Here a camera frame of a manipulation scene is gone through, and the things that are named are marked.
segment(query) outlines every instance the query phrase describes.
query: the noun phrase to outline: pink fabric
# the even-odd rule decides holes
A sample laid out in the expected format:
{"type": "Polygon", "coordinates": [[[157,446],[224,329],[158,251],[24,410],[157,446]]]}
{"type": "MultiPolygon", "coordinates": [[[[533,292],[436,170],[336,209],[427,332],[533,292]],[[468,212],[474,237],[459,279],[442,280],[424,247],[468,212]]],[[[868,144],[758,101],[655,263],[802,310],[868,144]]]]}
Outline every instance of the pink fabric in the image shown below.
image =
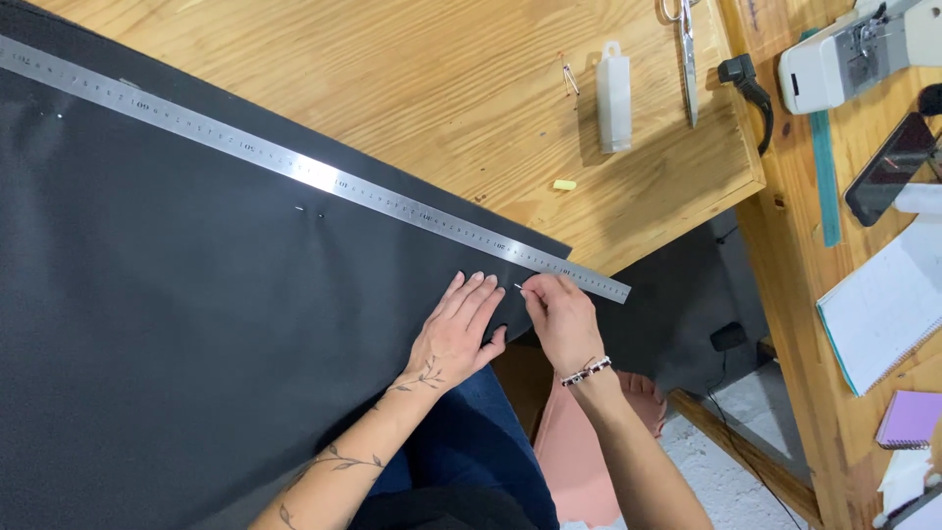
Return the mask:
{"type": "MultiPolygon", "coordinates": [[[[622,391],[651,433],[659,437],[667,403],[654,382],[618,373],[622,391]]],[[[569,389],[553,385],[533,444],[560,522],[608,526],[621,515],[598,437],[569,389]]]]}

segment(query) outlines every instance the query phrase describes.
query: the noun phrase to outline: metal scissors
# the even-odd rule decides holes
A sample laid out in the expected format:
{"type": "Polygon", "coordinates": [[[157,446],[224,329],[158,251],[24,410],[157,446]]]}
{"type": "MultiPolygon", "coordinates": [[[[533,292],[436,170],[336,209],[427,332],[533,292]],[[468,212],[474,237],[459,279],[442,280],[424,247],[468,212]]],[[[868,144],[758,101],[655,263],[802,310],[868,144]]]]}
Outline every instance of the metal scissors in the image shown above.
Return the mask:
{"type": "Polygon", "coordinates": [[[664,18],[680,25],[680,47],[684,54],[684,88],[687,91],[687,112],[690,126],[697,125],[697,68],[693,61],[693,23],[690,19],[690,7],[700,0],[680,0],[680,11],[673,17],[667,12],[667,0],[660,0],[660,11],[664,18]]]}

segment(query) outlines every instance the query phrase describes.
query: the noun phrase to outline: spiral binding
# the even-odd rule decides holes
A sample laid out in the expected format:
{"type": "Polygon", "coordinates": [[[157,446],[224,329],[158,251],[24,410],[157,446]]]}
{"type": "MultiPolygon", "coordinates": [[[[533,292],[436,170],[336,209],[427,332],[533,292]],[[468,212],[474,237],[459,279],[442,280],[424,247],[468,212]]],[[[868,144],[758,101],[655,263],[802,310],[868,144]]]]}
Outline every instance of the spiral binding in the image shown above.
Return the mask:
{"type": "Polygon", "coordinates": [[[872,385],[867,387],[867,389],[864,390],[863,393],[861,393],[860,395],[867,393],[870,389],[872,389],[873,387],[876,387],[877,385],[882,383],[884,379],[888,378],[893,372],[896,371],[897,368],[900,367],[900,365],[903,362],[906,361],[906,359],[911,357],[919,348],[921,348],[926,342],[928,342],[929,339],[933,337],[935,332],[939,330],[939,328],[942,328],[942,318],[939,318],[934,323],[930,324],[929,329],[927,329],[925,333],[919,336],[919,338],[916,340],[916,343],[910,346],[909,349],[907,349],[905,352],[902,353],[902,355],[896,357],[896,360],[893,361],[893,364],[891,364],[889,368],[886,369],[886,372],[884,372],[883,375],[881,375],[880,378],[877,379],[872,385]]]}
{"type": "Polygon", "coordinates": [[[889,450],[895,449],[929,449],[930,444],[927,440],[920,439],[891,439],[886,443],[881,443],[880,447],[889,450]]]}

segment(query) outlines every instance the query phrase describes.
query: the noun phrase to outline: blue jeans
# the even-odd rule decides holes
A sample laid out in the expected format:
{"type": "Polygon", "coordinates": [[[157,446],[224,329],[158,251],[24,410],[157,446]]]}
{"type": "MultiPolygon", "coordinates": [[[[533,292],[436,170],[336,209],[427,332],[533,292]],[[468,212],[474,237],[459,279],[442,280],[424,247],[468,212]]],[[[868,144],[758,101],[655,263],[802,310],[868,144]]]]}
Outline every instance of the blue jeans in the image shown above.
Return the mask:
{"type": "Polygon", "coordinates": [[[560,528],[536,455],[490,365],[442,396],[367,497],[459,485],[502,490],[540,530],[560,528]]]}

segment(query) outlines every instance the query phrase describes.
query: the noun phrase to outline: beaded bracelet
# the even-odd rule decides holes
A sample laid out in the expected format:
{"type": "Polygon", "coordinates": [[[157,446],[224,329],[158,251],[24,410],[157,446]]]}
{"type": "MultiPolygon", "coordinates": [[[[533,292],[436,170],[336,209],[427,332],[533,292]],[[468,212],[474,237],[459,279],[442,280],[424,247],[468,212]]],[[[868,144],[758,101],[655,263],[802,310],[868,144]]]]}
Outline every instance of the beaded bracelet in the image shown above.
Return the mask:
{"type": "Polygon", "coordinates": [[[585,379],[586,377],[592,375],[593,373],[602,372],[602,370],[604,370],[608,366],[611,366],[611,359],[609,359],[609,356],[604,356],[602,357],[602,360],[596,362],[595,364],[583,370],[582,372],[574,373],[570,375],[569,377],[566,377],[565,379],[561,379],[560,381],[562,382],[562,385],[564,387],[568,387],[570,385],[574,385],[578,383],[579,381],[585,379]]]}

